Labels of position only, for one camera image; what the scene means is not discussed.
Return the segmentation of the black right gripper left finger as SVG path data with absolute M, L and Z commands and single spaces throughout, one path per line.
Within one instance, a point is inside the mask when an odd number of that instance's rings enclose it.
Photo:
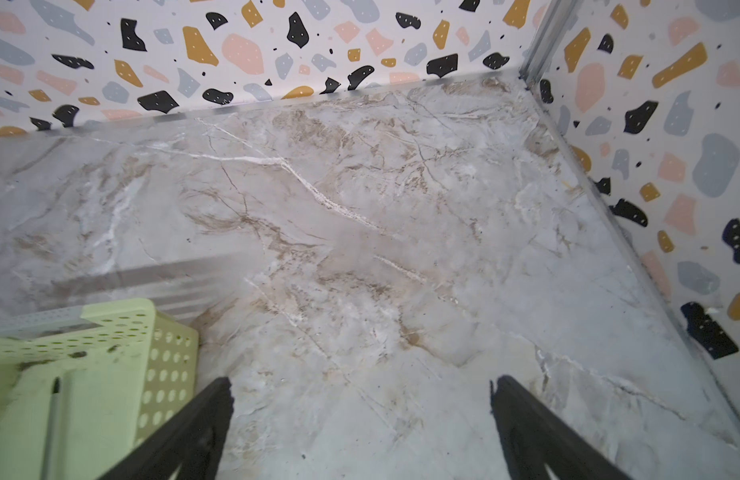
M 214 479 L 233 414 L 231 381 L 212 381 L 104 479 Z

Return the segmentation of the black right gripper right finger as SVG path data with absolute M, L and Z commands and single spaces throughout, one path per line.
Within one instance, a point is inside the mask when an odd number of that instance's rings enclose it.
M 511 478 L 628 477 L 515 378 L 491 381 L 490 403 Z

